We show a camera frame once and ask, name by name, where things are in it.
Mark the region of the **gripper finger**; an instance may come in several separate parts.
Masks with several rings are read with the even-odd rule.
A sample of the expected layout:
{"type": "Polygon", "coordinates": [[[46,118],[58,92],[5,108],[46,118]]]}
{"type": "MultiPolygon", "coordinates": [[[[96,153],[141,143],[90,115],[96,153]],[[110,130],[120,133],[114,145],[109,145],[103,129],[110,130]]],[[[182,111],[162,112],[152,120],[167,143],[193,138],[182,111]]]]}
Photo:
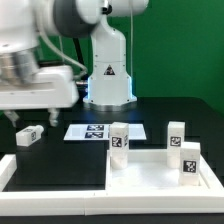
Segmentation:
{"type": "Polygon", "coordinates": [[[58,125],[58,116],[60,111],[57,108],[49,108],[49,123],[52,127],[56,127],[58,125]]]}
{"type": "Polygon", "coordinates": [[[19,116],[15,111],[7,110],[4,112],[5,116],[12,122],[13,126],[16,126],[19,116]]]}

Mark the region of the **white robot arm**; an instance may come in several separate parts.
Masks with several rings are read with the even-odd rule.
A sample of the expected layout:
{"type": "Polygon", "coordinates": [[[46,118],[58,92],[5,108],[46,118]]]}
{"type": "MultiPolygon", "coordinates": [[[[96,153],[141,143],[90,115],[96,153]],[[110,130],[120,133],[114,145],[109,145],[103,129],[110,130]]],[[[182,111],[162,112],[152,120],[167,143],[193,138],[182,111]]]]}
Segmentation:
{"type": "Polygon", "coordinates": [[[59,110],[79,98],[75,82],[88,78],[84,105],[120,111],[136,103],[126,71],[126,39],[109,17],[133,17],[149,0],[0,0],[0,111],[13,123],[18,110],[46,109],[55,126],[59,110]],[[90,37],[93,72],[51,41],[79,44],[90,37]]]}

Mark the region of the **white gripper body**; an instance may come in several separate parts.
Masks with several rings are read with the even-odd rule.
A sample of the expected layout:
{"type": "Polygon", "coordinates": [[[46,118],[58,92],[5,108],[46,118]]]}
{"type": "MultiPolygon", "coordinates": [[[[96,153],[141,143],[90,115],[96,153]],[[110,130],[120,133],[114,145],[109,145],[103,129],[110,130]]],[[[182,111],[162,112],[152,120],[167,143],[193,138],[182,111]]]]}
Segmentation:
{"type": "Polygon", "coordinates": [[[0,110],[69,108],[78,98],[69,66],[41,68],[28,86],[0,82],[0,110]]]}

